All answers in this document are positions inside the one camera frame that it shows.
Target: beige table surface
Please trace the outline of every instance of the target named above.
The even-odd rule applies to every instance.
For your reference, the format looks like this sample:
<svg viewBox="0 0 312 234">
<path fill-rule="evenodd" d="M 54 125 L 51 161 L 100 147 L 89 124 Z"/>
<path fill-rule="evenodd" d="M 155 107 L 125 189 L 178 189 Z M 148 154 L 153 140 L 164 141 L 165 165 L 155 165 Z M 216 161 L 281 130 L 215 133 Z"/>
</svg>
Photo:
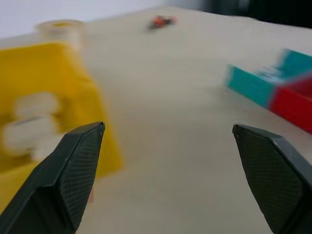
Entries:
<svg viewBox="0 0 312 234">
<path fill-rule="evenodd" d="M 145 31 L 155 15 L 178 24 Z M 312 54 L 312 30 L 163 7 L 88 24 L 84 60 L 96 79 L 126 169 L 95 184 L 78 234 L 269 234 L 241 166 L 232 126 L 285 136 L 310 162 L 312 138 L 224 91 L 226 66 L 254 69 L 282 48 Z M 0 41 L 1 47 L 37 40 Z"/>
</svg>

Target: small red toy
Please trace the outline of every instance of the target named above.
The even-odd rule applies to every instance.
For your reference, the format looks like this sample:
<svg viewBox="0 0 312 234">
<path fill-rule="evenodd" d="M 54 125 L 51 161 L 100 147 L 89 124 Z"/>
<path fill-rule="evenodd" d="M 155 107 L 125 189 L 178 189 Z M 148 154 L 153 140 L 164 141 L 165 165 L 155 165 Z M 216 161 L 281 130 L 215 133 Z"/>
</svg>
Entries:
<svg viewBox="0 0 312 234">
<path fill-rule="evenodd" d="M 156 16 L 150 24 L 149 29 L 162 28 L 175 22 L 176 19 L 174 17 Z"/>
</svg>

